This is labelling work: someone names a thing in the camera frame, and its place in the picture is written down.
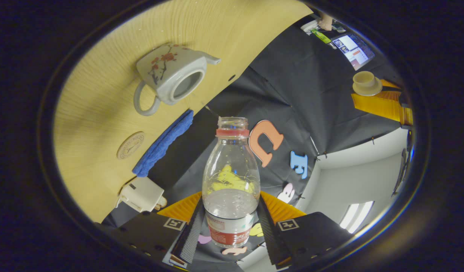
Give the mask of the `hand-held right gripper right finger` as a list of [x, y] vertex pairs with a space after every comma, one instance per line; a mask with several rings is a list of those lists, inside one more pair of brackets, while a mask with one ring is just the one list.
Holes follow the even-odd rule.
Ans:
[[257, 214], [270, 263], [278, 269], [319, 267], [321, 258], [353, 237], [323, 213], [306, 214], [263, 191]]

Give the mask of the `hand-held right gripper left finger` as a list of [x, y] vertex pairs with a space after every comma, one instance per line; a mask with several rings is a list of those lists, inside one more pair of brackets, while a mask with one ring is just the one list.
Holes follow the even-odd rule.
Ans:
[[197, 192], [159, 211], [144, 211], [110, 236], [152, 262], [189, 265], [196, 252], [205, 217], [202, 193]]

